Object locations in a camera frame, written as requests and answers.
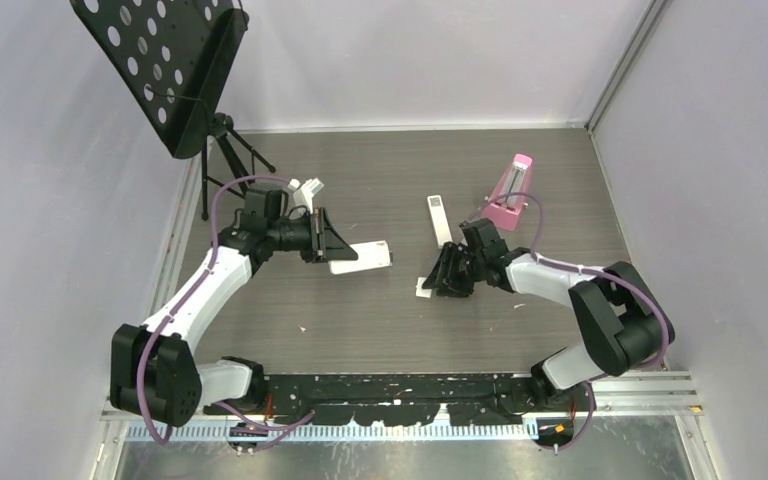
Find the small remote battery cover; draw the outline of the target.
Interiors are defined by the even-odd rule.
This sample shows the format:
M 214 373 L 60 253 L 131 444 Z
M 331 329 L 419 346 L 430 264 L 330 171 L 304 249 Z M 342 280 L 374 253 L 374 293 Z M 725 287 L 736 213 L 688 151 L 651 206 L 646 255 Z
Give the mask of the small remote battery cover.
M 426 298 L 429 299 L 433 295 L 433 289 L 432 288 L 425 288 L 424 284 L 427 280 L 426 277 L 418 277 L 416 281 L 416 290 L 415 295 L 419 298 Z

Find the small white remote control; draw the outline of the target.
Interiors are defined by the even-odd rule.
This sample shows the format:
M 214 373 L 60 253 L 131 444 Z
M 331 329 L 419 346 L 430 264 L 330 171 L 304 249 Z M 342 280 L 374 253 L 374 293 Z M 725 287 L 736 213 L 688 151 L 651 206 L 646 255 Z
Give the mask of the small white remote control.
M 330 261 L 328 266 L 332 275 L 388 268 L 392 265 L 390 248 L 385 240 L 351 244 L 351 247 L 358 254 L 358 258 Z

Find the long white remote control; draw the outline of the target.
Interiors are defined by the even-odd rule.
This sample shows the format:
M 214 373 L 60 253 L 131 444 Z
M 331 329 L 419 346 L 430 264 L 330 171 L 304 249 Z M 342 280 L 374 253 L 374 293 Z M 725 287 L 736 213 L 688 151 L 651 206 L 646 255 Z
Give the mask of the long white remote control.
M 446 243 L 452 241 L 451 229 L 442 197 L 440 195 L 428 196 L 427 206 L 436 244 L 439 249 L 442 249 Z

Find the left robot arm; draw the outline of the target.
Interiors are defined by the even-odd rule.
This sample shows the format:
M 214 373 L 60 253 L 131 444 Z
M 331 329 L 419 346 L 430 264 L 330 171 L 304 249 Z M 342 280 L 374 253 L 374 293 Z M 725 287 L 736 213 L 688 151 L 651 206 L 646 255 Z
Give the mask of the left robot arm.
M 109 401 L 142 416 L 149 428 L 158 422 L 182 427 L 197 410 L 220 401 L 244 414 L 258 412 L 267 398 L 260 364 L 232 356 L 195 362 L 207 328 L 277 252 L 296 252 L 306 263 L 359 257 L 326 209 L 314 205 L 323 187 L 319 179 L 252 181 L 232 223 L 211 228 L 210 248 L 184 286 L 140 325 L 123 324 L 113 335 Z

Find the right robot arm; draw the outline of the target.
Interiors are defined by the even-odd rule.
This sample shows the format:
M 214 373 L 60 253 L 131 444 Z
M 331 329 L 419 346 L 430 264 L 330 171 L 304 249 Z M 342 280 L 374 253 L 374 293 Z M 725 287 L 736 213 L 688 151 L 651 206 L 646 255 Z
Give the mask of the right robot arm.
M 657 363 L 674 341 L 674 327 L 630 263 L 579 266 L 524 247 L 511 249 L 487 219 L 463 223 L 461 230 L 463 242 L 442 246 L 423 289 L 466 298 L 485 283 L 549 300 L 574 314 L 579 342 L 531 368 L 531 397 L 540 408 L 558 409 L 572 387 Z

